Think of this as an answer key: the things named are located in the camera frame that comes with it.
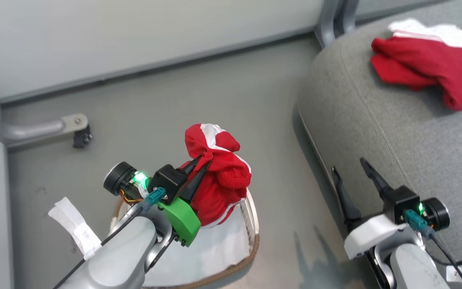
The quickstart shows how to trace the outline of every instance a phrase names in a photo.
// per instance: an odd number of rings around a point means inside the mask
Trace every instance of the white basket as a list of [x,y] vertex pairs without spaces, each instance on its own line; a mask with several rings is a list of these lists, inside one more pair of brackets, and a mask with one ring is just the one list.
[[[233,275],[237,273],[238,271],[245,269],[254,260],[256,252],[258,251],[260,236],[259,236],[258,215],[256,213],[254,201],[251,196],[251,193],[249,192],[249,189],[247,189],[247,197],[245,201],[240,203],[238,206],[240,208],[240,212],[241,212],[241,215],[244,221],[243,223],[245,225],[245,231],[247,233],[247,240],[249,242],[249,256],[242,259],[237,264],[227,267],[227,269],[220,271],[217,274],[206,276],[195,282],[182,284],[182,285],[176,285],[176,286],[170,286],[170,287],[163,287],[163,288],[170,288],[170,289],[172,288],[176,288],[176,289],[198,288],[198,287],[201,287],[207,284],[211,284],[220,279],[226,278],[227,276]],[[126,214],[129,208],[130,207],[125,202],[123,202],[122,199],[119,199],[117,203],[117,207],[115,208],[115,213],[112,218],[110,229],[112,229],[116,225],[117,221],[119,221],[122,218],[122,216]]]

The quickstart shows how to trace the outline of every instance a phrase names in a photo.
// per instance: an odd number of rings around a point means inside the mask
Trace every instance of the caster wheel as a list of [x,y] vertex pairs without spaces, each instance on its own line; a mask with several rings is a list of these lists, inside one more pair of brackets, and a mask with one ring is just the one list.
[[72,143],[73,148],[84,149],[92,140],[92,135],[90,134],[90,125],[82,130],[75,132],[72,139],[74,140],[74,143]]

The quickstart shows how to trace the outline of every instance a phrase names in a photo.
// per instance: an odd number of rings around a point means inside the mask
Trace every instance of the red garment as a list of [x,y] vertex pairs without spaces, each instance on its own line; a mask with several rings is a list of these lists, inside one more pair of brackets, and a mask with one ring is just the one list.
[[240,150],[240,143],[215,124],[194,124],[185,132],[185,144],[190,157],[202,155],[189,180],[211,161],[191,206],[198,212],[201,226],[218,225],[245,200],[251,168],[233,153]]
[[437,85],[443,89],[443,102],[462,110],[462,48],[443,42],[415,38],[376,38],[377,54],[372,65],[384,82],[404,84],[414,90]]

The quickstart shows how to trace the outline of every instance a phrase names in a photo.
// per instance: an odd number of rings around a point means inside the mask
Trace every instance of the gray sofa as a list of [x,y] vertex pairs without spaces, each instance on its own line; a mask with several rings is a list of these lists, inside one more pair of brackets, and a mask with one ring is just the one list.
[[339,38],[316,57],[299,111],[328,176],[337,166],[363,215],[379,212],[382,203],[360,157],[392,187],[407,185],[447,204],[451,226],[440,236],[462,260],[462,112],[449,110],[437,88],[414,92],[383,84],[370,64],[372,40],[389,38],[387,25],[408,17],[462,28],[462,0],[386,18]]

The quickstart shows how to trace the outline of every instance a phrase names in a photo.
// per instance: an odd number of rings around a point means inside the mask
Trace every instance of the laundry basket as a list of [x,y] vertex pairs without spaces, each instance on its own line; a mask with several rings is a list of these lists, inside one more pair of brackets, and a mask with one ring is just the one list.
[[[123,202],[122,199],[119,199],[117,206],[115,207],[115,212],[114,216],[112,218],[112,222],[110,225],[110,229],[113,229],[113,227],[116,225],[117,221],[119,221],[124,214],[129,209],[129,205],[127,205],[125,202]],[[205,258],[202,260],[199,260],[198,262],[194,264],[189,264],[187,265],[188,267],[201,267],[201,268],[206,268],[207,271],[205,273],[198,273],[197,276],[187,276],[185,277],[185,280],[188,282],[186,283],[181,283],[181,284],[162,284],[162,281],[151,281],[153,284],[147,284],[148,277],[150,276],[150,273],[152,273],[153,270],[155,270],[157,267],[161,267],[162,264],[161,262],[164,262],[164,266],[167,266],[167,270],[172,269],[171,264],[165,264],[165,262],[172,262],[172,265],[175,263],[178,263],[179,260],[191,260],[192,258],[183,258],[184,252],[187,252],[186,250],[188,248],[174,248],[172,249],[171,247],[174,245],[178,245],[177,243],[172,244],[166,251],[165,254],[159,259],[158,263],[151,269],[151,271],[148,272],[146,275],[146,281],[144,283],[143,288],[176,288],[176,289],[194,289],[198,287],[202,287],[207,284],[211,284],[213,282],[216,282],[220,279],[226,278],[227,276],[231,276],[242,269],[245,269],[251,262],[254,260],[256,252],[258,251],[259,247],[259,242],[260,242],[260,235],[259,235],[259,223],[258,223],[258,216],[256,213],[256,208],[254,206],[254,201],[251,196],[251,193],[249,192],[249,189],[247,189],[247,196],[245,201],[242,203],[239,203],[236,205],[235,210],[231,215],[235,215],[234,219],[238,220],[241,219],[243,221],[233,221],[233,217],[230,216],[228,220],[226,220],[223,224],[217,225],[216,227],[209,228],[209,229],[201,229],[198,236],[196,237],[196,241],[200,238],[205,238],[205,235],[207,234],[213,234],[210,231],[202,232],[203,230],[220,230],[219,232],[215,231],[214,234],[223,234],[222,230],[227,230],[226,226],[232,226],[235,228],[233,232],[236,232],[231,238],[238,238],[236,242],[233,240],[230,240],[229,238],[224,238],[225,242],[227,244],[215,244],[214,247],[212,248],[210,254],[208,252],[201,252],[202,254],[205,254]],[[234,246],[234,243],[240,243],[242,241],[245,246],[240,247],[239,249],[234,249],[235,251],[232,251],[234,254],[236,252],[236,256],[231,256],[229,257],[229,248],[230,247],[236,247]],[[176,254],[180,254],[181,256],[172,256],[170,260],[163,260],[163,258],[169,258],[166,256],[166,254],[169,253],[170,250],[177,250]],[[193,249],[191,251],[191,254],[197,254],[197,252],[194,252],[194,250],[197,250],[197,248]],[[208,260],[207,258],[219,258],[219,256],[227,256],[227,257],[222,257],[221,259],[225,259],[224,261],[222,260]],[[212,270],[215,270],[215,268],[220,268],[222,267],[223,269],[220,272],[211,272]],[[179,270],[172,269],[172,271],[175,271],[176,274],[178,274]],[[173,274],[169,274],[168,278],[165,278],[165,282],[172,282]],[[161,278],[161,273],[157,273],[155,278]]]

